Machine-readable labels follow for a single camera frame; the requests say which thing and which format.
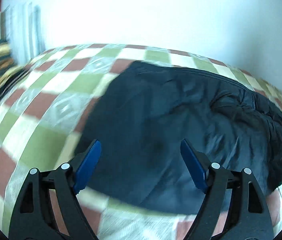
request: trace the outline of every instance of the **plaid tablecloth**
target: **plaid tablecloth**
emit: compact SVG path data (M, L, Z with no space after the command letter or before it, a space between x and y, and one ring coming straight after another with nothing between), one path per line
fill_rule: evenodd
M196 54L125 44L47 50L26 65L32 72L0 102L0 229L6 235L29 169L54 169L71 158L94 104L134 60L226 76L265 95L282 110L282 92L265 80ZM58 226L66 233L55 192L51 196ZM194 218L147 211L89 188L78 200L100 239L179 239L180 223Z

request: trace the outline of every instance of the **blue gripper pad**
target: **blue gripper pad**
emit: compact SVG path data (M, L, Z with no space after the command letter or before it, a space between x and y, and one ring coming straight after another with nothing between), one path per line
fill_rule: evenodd
M196 156L196 154L203 154L203 153L199 153L196 150L194 150L185 139L181 141L180 152L185 162L185 165L189 170L189 173L192 177L195 186L198 189L202 190L203 193L205 194L208 190L208 184L207 184L208 169L203 168L199 159Z
M83 190L86 187L87 182L89 181L94 168L99 161L100 155L101 143L99 141L95 141L77 169L77 172L74 174L74 186L72 188L75 194L78 194L80 190Z

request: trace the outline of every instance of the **checkered fabric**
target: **checkered fabric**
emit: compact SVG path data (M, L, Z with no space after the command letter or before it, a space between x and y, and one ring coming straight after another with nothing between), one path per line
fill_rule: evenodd
M134 60L226 76L268 97L282 110L282 92L265 80L196 54L125 44L47 50L26 65L32 72L0 102L0 229L6 235L28 171L55 169L72 157L94 104ZM67 233L55 192L51 191L51 197L60 231ZM176 239L182 235L178 223L194 218L151 212L89 188L77 197L100 239L147 239L150 235Z

